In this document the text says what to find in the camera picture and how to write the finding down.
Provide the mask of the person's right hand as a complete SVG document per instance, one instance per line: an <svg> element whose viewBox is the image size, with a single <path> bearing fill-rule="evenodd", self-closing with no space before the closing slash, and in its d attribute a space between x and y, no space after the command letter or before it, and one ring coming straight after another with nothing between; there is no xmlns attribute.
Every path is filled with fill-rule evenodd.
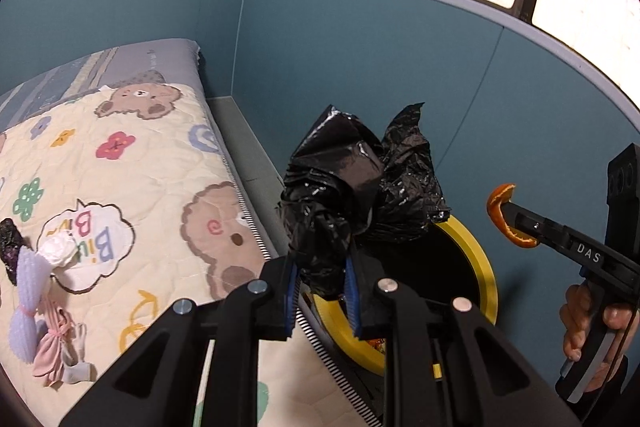
<svg viewBox="0 0 640 427"><path fill-rule="evenodd" d="M560 319L566 329L563 352L567 358L577 362L582 356L582 346L590 329L591 294L584 285L572 285L567 288L565 299L566 303L560 309ZM616 336L608 354L586 387L586 392L599 389L615 376L622 365L622 356L626 355L638 331L639 317L631 311L631 307L613 305L605 309L603 323L613 329Z"/></svg>

